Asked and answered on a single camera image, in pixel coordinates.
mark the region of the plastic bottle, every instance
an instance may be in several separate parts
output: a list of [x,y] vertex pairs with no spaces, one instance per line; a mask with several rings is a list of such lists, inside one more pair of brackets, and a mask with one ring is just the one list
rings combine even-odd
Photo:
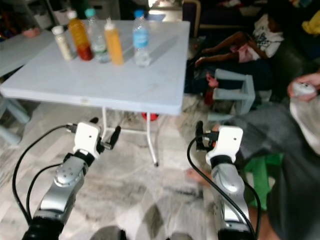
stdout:
[[104,35],[112,63],[115,65],[124,64],[119,32],[110,18],[106,20],[104,25]]
[[70,20],[68,28],[72,35],[78,55],[84,61],[91,60],[93,58],[93,54],[91,52],[90,42],[86,34],[84,23],[77,18],[76,11],[69,11],[67,16]]
[[54,34],[54,38],[56,43],[58,44],[60,51],[64,60],[70,61],[74,58],[74,54],[72,53],[69,43],[66,40],[64,34],[64,27],[63,26],[55,26],[52,28],[52,33]]
[[104,36],[97,24],[96,11],[93,8],[88,8],[87,10],[85,10],[84,13],[89,21],[89,27],[87,31],[90,38],[91,48],[93,50],[94,57],[100,63],[106,63],[110,60],[110,57],[107,52]]
[[134,16],[132,33],[135,64],[139,67],[147,67],[151,61],[147,49],[149,41],[148,23],[145,20],[143,10],[135,11]]

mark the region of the white shirt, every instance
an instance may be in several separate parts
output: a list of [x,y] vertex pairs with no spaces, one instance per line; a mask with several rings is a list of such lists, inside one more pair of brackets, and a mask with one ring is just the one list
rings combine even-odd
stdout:
[[292,98],[290,111],[309,146],[320,155],[320,96],[310,102]]
[[[254,23],[253,38],[262,51],[271,58],[275,55],[281,42],[284,40],[282,32],[271,32],[268,27],[268,15],[264,14],[258,21]],[[253,50],[249,50],[254,60],[260,58],[260,56]]]

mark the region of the blue bottle cap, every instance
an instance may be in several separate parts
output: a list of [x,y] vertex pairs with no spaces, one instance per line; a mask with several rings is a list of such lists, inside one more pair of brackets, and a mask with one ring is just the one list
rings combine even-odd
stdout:
[[96,15],[96,10],[94,10],[93,8],[88,8],[87,10],[84,11],[84,14],[87,18],[90,18]]
[[143,10],[136,10],[134,11],[134,17],[135,18],[141,18],[145,16],[145,11]]

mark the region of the orange juice bottle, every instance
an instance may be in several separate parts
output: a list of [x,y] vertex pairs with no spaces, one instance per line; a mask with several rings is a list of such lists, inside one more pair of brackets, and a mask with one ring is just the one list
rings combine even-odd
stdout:
[[90,61],[94,56],[90,48],[84,23],[77,18],[76,11],[69,11],[67,15],[70,20],[68,28],[72,35],[76,51],[82,60]]
[[110,18],[106,20],[104,25],[104,36],[112,63],[115,65],[124,64],[119,32]]

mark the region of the black cable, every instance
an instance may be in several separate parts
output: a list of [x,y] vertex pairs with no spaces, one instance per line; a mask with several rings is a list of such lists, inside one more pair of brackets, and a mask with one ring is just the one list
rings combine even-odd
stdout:
[[256,215],[255,236],[256,236],[256,239],[258,239],[258,237],[259,237],[259,231],[260,231],[260,224],[261,224],[261,211],[262,211],[262,210],[261,210],[260,198],[259,198],[256,190],[255,190],[252,186],[250,186],[249,183],[247,183],[247,182],[245,182],[245,181],[243,181],[243,182],[244,182],[244,185],[246,185],[246,186],[251,190],[251,192],[253,193],[253,195],[254,195],[254,197],[255,197],[255,199],[256,199],[256,204],[257,204],[257,210],[258,210],[258,212],[257,212],[257,215]]
[[45,170],[50,169],[50,168],[54,168],[54,167],[58,167],[58,166],[60,166],[61,164],[62,164],[62,163],[53,164],[53,165],[46,166],[46,167],[42,168],[40,171],[37,172],[37,174],[36,174],[36,175],[34,176],[34,178],[32,179],[32,181],[31,181],[31,183],[30,183],[30,186],[29,186],[29,189],[28,189],[28,193],[26,194],[26,200],[25,200],[26,212],[27,212],[27,214],[29,215],[29,217],[30,217],[31,219],[32,219],[32,216],[31,216],[31,211],[30,211],[30,196],[31,196],[32,188],[34,187],[37,178],[38,178],[39,175],[40,175],[41,173],[43,173]]
[[250,233],[253,236],[253,239],[257,240],[258,238],[256,237],[255,234],[255,230],[252,227],[252,224],[250,222],[250,220],[246,217],[246,215],[244,214],[244,212],[240,209],[240,207],[223,191],[221,190],[220,187],[218,187],[213,181],[211,181],[199,168],[197,168],[197,166],[192,162],[191,157],[190,157],[190,150],[192,145],[194,144],[194,142],[200,138],[203,137],[208,137],[210,135],[210,133],[205,133],[203,135],[200,136],[196,136],[194,139],[192,139],[192,141],[189,143],[188,149],[186,151],[186,156],[188,158],[188,161],[191,165],[191,167],[201,176],[204,178],[204,180],[206,180],[221,196],[223,196],[234,208],[235,210],[237,210],[237,212],[243,217],[244,221],[246,222],[246,224],[249,227]]
[[17,174],[18,174],[18,170],[19,170],[19,166],[22,162],[22,160],[24,159],[26,153],[34,146],[36,145],[41,139],[43,139],[45,136],[47,136],[48,134],[52,133],[53,131],[57,130],[57,129],[61,129],[61,128],[67,128],[68,125],[60,125],[60,126],[56,126],[54,128],[52,128],[51,130],[47,131],[45,134],[43,134],[41,137],[39,137],[36,141],[34,141],[30,146],[28,146],[26,148],[26,150],[24,150],[24,152],[22,153],[22,155],[20,156],[18,162],[15,165],[14,171],[13,171],[13,176],[12,176],[12,192],[13,192],[13,196],[14,199],[16,201],[16,203],[18,204],[21,212],[24,215],[24,218],[26,220],[26,222],[28,223],[28,225],[31,222],[31,217],[28,215],[27,211],[25,210],[19,196],[17,193]]

